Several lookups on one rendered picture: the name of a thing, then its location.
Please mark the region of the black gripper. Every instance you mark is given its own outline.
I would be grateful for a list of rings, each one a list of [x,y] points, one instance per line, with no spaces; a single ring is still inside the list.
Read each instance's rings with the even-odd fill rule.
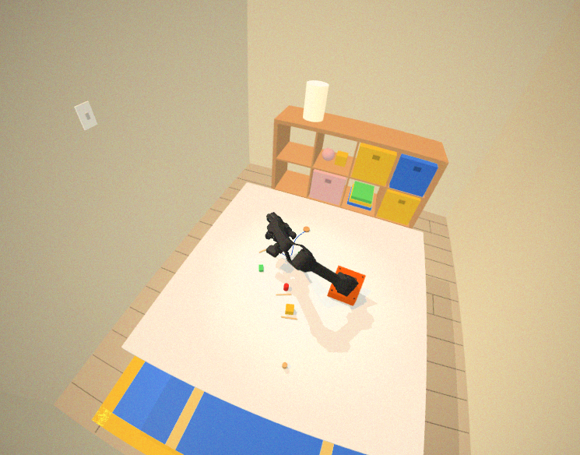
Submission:
[[[290,231],[288,233],[288,237],[291,237],[293,240],[297,237],[297,234],[294,231]],[[274,245],[270,245],[267,249],[266,249],[266,253],[268,253],[270,256],[276,258],[279,254],[281,254],[283,251],[279,248],[279,243],[276,240],[276,243]]]

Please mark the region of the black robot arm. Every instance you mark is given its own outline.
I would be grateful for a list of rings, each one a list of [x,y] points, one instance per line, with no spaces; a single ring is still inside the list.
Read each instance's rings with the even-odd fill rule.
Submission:
[[[300,270],[304,273],[316,273],[323,279],[332,283],[338,293],[348,296],[354,288],[359,284],[355,277],[344,274],[342,272],[335,273],[329,268],[326,268],[322,264],[318,263],[313,256],[312,252],[309,251],[304,245],[294,243],[289,237],[288,233],[292,231],[288,223],[283,222],[282,218],[275,212],[268,213],[266,215],[266,220],[269,222],[267,225],[267,232],[265,233],[266,239],[273,239],[279,243],[279,248],[285,253],[287,262],[294,267],[296,270]],[[298,245],[302,248],[299,253],[294,257],[293,260],[290,258],[288,251],[293,245]]]

